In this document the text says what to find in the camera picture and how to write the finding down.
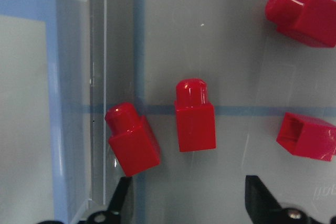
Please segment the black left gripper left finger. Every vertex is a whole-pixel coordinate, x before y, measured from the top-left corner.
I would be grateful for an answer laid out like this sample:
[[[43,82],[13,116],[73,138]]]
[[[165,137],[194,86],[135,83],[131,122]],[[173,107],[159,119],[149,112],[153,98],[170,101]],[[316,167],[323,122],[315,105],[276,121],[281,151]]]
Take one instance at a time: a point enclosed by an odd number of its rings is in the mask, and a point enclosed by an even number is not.
[[[108,205],[114,215],[133,215],[133,178],[121,177]]]

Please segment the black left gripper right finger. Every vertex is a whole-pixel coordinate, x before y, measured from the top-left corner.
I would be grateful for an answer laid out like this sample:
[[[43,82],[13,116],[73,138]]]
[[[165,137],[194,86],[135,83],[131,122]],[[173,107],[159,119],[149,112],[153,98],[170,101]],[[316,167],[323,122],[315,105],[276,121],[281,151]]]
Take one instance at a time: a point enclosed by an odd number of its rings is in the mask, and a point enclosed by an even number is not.
[[[245,208],[252,223],[273,223],[281,205],[257,175],[246,175]]]

